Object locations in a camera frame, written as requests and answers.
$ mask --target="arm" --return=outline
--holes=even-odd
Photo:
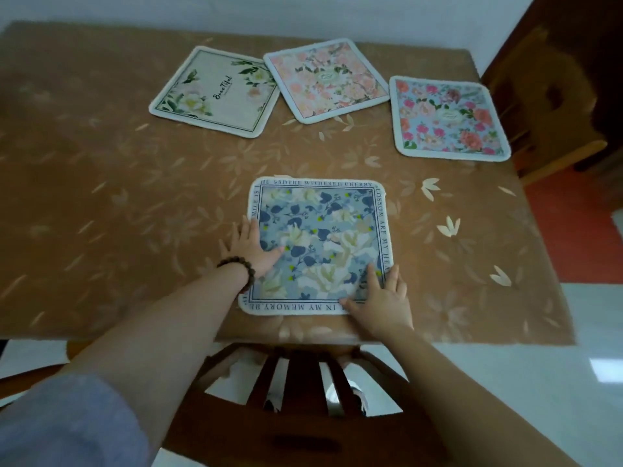
[[[368,266],[374,274],[374,266]],[[407,286],[395,265],[368,300],[340,302],[400,363],[415,396],[461,466],[576,466],[521,416],[458,369],[413,329]]]
[[[257,220],[233,224],[222,258],[244,257],[256,276],[266,273],[283,248],[262,251]],[[245,286],[244,265],[230,263],[123,321],[82,351],[61,373],[94,374],[121,394],[158,451],[188,387],[205,360],[232,301]]]

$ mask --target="blue sleeve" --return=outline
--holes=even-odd
[[[147,466],[136,416],[96,376],[44,380],[0,413],[0,465]]]

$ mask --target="red floor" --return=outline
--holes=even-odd
[[[526,195],[560,282],[623,283],[623,240],[588,174],[566,169]]]

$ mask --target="wooden chair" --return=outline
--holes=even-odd
[[[500,62],[488,84],[524,185],[607,146],[591,125],[597,98],[572,56],[537,28]]]
[[[69,343],[71,360],[85,344]],[[267,359],[246,405],[204,393],[243,351]],[[280,413],[263,409],[277,361],[289,359]],[[403,409],[402,413],[365,417],[359,409],[343,363],[360,365]],[[328,415],[319,362],[326,362],[342,417]],[[62,365],[0,380],[0,397],[30,388]],[[188,390],[163,445],[210,467],[217,466],[446,466],[448,453],[409,384],[375,356],[347,347],[269,348],[231,344],[203,363]]]

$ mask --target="table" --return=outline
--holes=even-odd
[[[556,275],[510,162],[417,159],[389,103],[315,125],[280,99],[240,139],[147,105],[196,45],[261,57],[309,40],[63,23],[0,38],[0,337],[88,339],[206,273],[261,175],[371,179],[430,341],[572,344]],[[466,50],[358,43],[379,72],[478,80]],[[461,219],[456,236],[438,230]],[[357,344],[347,316],[232,307],[223,341]]]

